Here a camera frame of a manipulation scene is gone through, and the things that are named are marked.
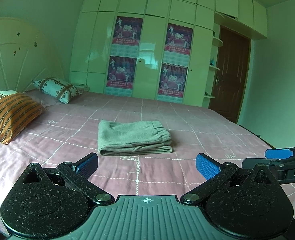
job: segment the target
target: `gray ribbed plate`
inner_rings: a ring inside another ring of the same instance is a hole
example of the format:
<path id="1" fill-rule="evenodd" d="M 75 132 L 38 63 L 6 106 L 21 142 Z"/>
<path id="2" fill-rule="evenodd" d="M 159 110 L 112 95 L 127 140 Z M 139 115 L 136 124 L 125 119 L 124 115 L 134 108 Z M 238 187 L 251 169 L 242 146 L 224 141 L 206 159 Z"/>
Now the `gray ribbed plate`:
<path id="1" fill-rule="evenodd" d="M 56 240 L 232 240 L 205 219 L 197 207 L 175 196 L 120 196 L 94 209 L 75 231 Z M 274 240 L 283 240 L 283 236 Z M 10 240 L 22 240 L 12 236 Z"/>

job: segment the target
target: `stack of folded cloth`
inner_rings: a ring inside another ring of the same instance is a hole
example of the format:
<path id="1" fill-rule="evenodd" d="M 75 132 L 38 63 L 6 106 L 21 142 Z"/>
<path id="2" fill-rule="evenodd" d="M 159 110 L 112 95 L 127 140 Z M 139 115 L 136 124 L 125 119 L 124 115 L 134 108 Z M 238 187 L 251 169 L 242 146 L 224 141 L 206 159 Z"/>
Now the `stack of folded cloth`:
<path id="1" fill-rule="evenodd" d="M 99 123 L 98 153 L 102 156 L 171 153 L 170 144 L 171 135 L 160 121 Z"/>

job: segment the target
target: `crosshair symbol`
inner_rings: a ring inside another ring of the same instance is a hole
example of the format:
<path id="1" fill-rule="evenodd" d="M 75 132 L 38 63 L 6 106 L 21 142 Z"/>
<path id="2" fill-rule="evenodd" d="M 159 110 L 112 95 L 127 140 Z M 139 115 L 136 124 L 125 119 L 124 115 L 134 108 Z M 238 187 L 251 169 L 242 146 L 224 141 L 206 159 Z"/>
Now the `crosshair symbol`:
<path id="1" fill-rule="evenodd" d="M 147 197 L 147 198 L 143 199 L 142 201 L 144 201 L 145 203 L 150 203 L 152 201 L 152 199 Z"/>

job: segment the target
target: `orange striped pillow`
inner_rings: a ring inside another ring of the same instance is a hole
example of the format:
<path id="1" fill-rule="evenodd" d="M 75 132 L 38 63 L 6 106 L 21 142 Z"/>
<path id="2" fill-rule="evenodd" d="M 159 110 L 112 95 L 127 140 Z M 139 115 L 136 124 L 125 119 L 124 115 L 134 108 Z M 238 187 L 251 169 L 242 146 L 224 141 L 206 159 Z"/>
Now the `orange striped pillow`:
<path id="1" fill-rule="evenodd" d="M 15 93 L 0 100 L 0 142 L 9 144 L 34 118 L 43 111 L 32 98 Z"/>

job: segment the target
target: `door frame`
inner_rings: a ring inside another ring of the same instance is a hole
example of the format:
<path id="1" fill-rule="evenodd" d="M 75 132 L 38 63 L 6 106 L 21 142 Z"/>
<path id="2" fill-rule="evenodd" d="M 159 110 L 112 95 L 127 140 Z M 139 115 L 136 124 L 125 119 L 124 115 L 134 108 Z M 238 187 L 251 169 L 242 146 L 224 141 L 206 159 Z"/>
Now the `door frame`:
<path id="1" fill-rule="evenodd" d="M 247 40 L 249 40 L 249 57 L 248 57 L 248 63 L 247 63 L 247 66 L 246 66 L 246 74 L 245 74 L 245 81 L 244 81 L 244 89 L 243 89 L 243 93 L 242 93 L 240 109 L 238 110 L 237 117 L 236 117 L 236 124 L 237 124 L 237 122 L 238 122 L 238 120 L 239 120 L 239 117 L 240 117 L 240 113 L 241 113 L 242 105 L 243 105 L 243 100 L 244 100 L 244 95 L 245 95 L 245 89 L 246 89 L 247 79 L 248 79 L 248 74 L 249 74 L 249 62 L 250 62 L 250 57 L 251 57 L 252 40 L 251 40 L 249 37 L 246 37 L 246 36 L 244 36 L 243 34 L 238 33 L 238 32 L 236 32 L 236 31 L 231 30 L 230 28 L 227 28 L 227 27 L 222 26 L 222 25 L 220 25 L 220 35 L 221 35 L 221 29 L 222 29 L 222 28 L 223 28 L 223 29 L 226 29 L 226 30 L 228 30 L 228 31 L 230 31 L 230 32 L 233 32 L 233 33 L 235 33 L 235 34 L 237 34 L 237 35 L 240 35 L 241 37 L 246 38 Z M 217 52 L 217 60 L 216 60 L 216 61 L 218 61 L 219 53 L 220 53 L 220 48 L 218 49 L 218 52 Z M 216 81 L 216 75 L 217 75 L 217 73 L 215 73 L 215 76 L 214 76 L 211 95 L 213 95 L 213 90 L 214 90 L 215 81 Z"/>

